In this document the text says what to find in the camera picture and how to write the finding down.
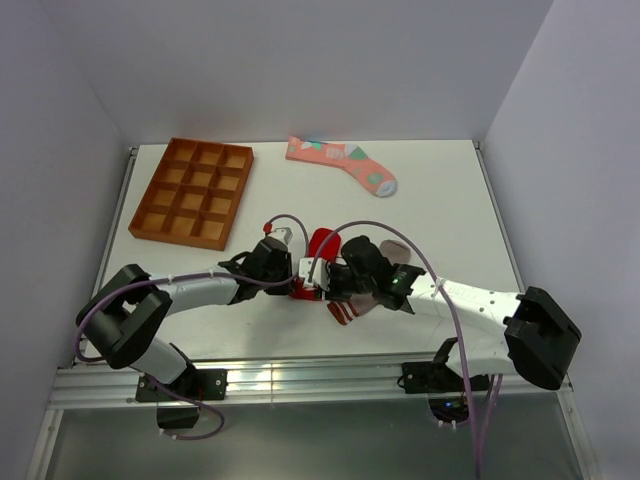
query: gray floor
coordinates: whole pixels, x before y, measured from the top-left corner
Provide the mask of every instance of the gray floor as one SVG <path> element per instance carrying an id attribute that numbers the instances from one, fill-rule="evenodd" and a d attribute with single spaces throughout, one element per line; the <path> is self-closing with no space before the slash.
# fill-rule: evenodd
<path id="1" fill-rule="evenodd" d="M 474 478 L 469 430 L 437 429 L 424 400 L 225 413 L 219 436 L 174 442 L 157 435 L 153 409 L 66 412 L 47 478 Z M 581 478 L 555 395 L 501 397 L 493 420 L 483 479 Z"/>

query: white wall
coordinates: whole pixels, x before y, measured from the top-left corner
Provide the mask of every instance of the white wall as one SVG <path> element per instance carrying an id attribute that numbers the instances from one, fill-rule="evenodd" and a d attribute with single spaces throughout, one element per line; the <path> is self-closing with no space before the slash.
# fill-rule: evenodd
<path id="1" fill-rule="evenodd" d="M 556 0 L 485 147 L 525 281 L 582 329 L 570 373 L 607 479 L 640 472 L 639 19 Z"/>
<path id="2" fill-rule="evenodd" d="M 41 0 L 130 142 L 483 138 L 552 0 Z"/>
<path id="3" fill-rule="evenodd" d="M 41 6 L 0 2 L 0 477 L 23 478 L 125 150 Z"/>

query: tabletop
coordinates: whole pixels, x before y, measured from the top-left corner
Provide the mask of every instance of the tabletop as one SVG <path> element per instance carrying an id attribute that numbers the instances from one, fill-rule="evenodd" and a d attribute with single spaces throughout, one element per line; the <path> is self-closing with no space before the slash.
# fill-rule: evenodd
<path id="1" fill-rule="evenodd" d="M 110 245 L 104 281 L 122 266 L 137 263 L 153 274 L 208 269 L 251 250 L 262 227 L 278 213 L 298 216 L 309 234 L 352 220 L 376 220 L 416 243 L 439 276 L 474 286 L 518 290 L 506 239 L 473 143 L 457 141 L 363 141 L 358 143 L 398 180 L 387 198 L 367 192 L 338 169 L 285 160 L 285 142 L 246 143 L 254 164 L 225 251 L 170 245 L 134 238 L 129 223 L 166 145 L 141 146 Z M 290 250 L 297 265 L 303 241 L 297 226 Z M 365 234 L 379 244 L 393 236 L 375 227 L 342 232 L 344 241 Z M 409 262 L 419 265 L 415 254 Z M 472 343 L 483 333 L 464 327 Z M 190 358 L 255 359 L 429 352 L 454 336 L 450 321 L 392 312 L 378 306 L 348 326 L 340 325 L 323 302 L 269 297 L 234 306 L 205 306 L 165 319 L 158 336 Z M 96 353 L 92 345 L 88 354 Z"/>

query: wooden tray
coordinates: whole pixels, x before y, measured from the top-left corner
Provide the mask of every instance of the wooden tray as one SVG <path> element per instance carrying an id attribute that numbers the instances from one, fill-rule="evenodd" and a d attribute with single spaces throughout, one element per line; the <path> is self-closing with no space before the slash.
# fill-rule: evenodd
<path id="1" fill-rule="evenodd" d="M 252 164 L 250 147 L 172 138 L 129 231 L 136 238 L 224 250 Z"/>

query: brown wooden box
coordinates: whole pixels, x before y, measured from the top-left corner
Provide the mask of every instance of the brown wooden box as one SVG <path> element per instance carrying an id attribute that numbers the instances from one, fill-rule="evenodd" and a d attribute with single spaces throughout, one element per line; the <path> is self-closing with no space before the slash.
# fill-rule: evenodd
<path id="1" fill-rule="evenodd" d="M 136 210 L 136 238 L 224 250 L 253 164 L 250 147 L 172 138 Z"/>

